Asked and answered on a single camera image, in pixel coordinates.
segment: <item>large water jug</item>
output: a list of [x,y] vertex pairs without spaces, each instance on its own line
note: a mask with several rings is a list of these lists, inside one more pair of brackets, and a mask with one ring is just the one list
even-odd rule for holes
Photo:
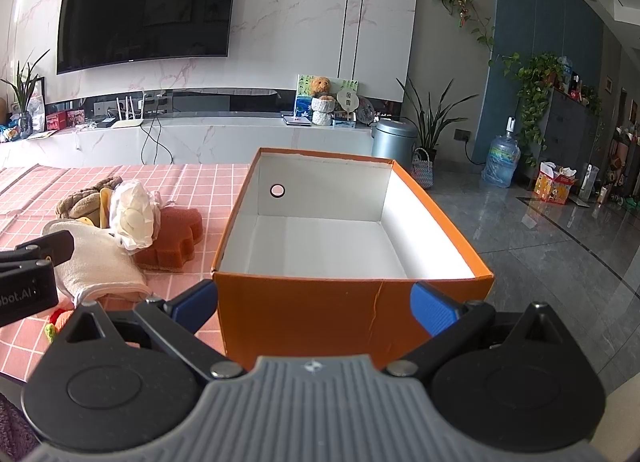
[[489,184],[500,187],[511,185],[513,172],[520,160],[518,142],[513,138],[515,124],[516,119],[510,117],[507,123],[507,134],[496,137],[491,143],[482,171],[482,179]]

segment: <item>television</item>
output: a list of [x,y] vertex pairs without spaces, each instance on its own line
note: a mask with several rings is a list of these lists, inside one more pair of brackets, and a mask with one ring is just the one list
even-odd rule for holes
[[233,0],[62,0],[57,72],[227,56]]

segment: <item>white logo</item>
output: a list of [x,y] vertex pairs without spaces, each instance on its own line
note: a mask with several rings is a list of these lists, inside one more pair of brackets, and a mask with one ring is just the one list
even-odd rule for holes
[[311,359],[310,361],[307,361],[304,365],[302,365],[302,367],[310,374],[315,374],[316,372],[322,370],[324,368],[324,365],[316,361],[315,359]]

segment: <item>metal screw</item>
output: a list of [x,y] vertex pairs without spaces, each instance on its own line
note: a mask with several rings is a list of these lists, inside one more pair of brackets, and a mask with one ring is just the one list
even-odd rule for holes
[[386,366],[386,371],[396,377],[411,377],[418,371],[418,365],[406,359],[391,361]]
[[242,373],[242,366],[234,361],[221,361],[211,367],[211,375],[216,379],[232,379]]

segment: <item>silver trash can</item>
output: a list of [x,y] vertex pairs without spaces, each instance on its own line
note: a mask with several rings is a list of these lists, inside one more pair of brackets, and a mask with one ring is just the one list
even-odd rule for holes
[[414,145],[418,138],[418,129],[411,123],[401,123],[389,119],[380,119],[371,126],[373,137],[373,157],[394,159],[406,171],[411,171],[414,159]]

